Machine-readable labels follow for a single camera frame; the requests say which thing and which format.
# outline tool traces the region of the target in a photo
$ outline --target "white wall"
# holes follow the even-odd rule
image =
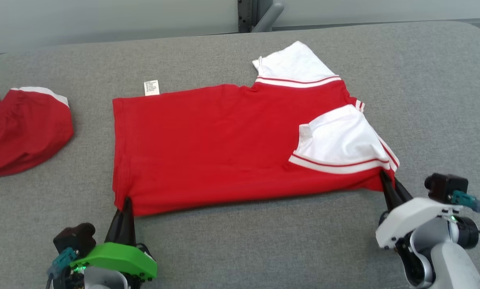
[[[0,0],[0,53],[238,31],[235,0]]]
[[[480,0],[280,0],[275,27],[480,18]]]
[[[275,26],[480,18],[480,0],[282,0]],[[0,0],[0,53],[238,31],[236,0]]]

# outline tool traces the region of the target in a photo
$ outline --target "clothing tag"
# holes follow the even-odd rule
[[[160,88],[158,87],[158,80],[151,80],[144,82],[144,91],[145,96],[148,95],[159,95]]]

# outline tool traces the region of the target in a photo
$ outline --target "red and white stripe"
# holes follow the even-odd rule
[[[356,100],[356,104],[355,104],[355,107],[357,110],[363,112],[365,110],[365,103],[364,102],[361,102],[359,101],[358,99]]]
[[[296,152],[294,152],[293,155],[290,156],[290,159],[288,159],[288,161],[302,167],[330,174],[353,174],[378,167],[384,168],[386,170],[393,170],[392,161],[383,161],[381,159],[368,159],[366,161],[361,161],[358,163],[334,165],[331,163],[323,163],[316,160],[312,161],[311,159],[308,159],[307,157],[302,155],[297,155]]]
[[[284,79],[284,78],[269,78],[258,76],[255,82],[261,82],[264,84],[286,86],[289,88],[313,88],[315,86],[321,86],[328,84],[333,81],[342,80],[338,75],[332,75],[323,79],[315,81],[297,81],[293,79]]]
[[[383,139],[379,135],[377,136],[377,138],[379,139],[379,142],[381,143],[381,145],[383,145],[383,148],[386,151],[386,154],[388,155],[388,157],[390,159],[390,167],[392,168],[392,171],[395,172],[397,170],[397,168],[400,166],[399,159],[394,154],[394,152],[392,152],[392,150],[390,149],[388,144],[386,144],[386,142],[384,142]]]

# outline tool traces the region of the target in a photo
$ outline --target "folded red cloth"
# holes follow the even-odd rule
[[[47,161],[72,135],[65,97],[47,88],[12,88],[0,101],[0,176]]]

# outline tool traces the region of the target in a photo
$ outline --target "gray table surface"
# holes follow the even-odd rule
[[[0,288],[41,288],[52,238],[115,212],[112,99],[222,83],[251,85],[251,60],[296,40],[345,79],[400,158],[397,176],[426,196],[432,172],[469,179],[480,197],[480,30],[413,22],[68,45],[0,55],[0,98],[44,86],[69,100],[75,136],[48,162],[0,178]],[[159,278],[144,288],[406,288],[400,258],[377,247],[381,193],[334,192],[136,220]],[[480,215],[466,212],[480,227]],[[480,244],[469,252],[480,272]]]

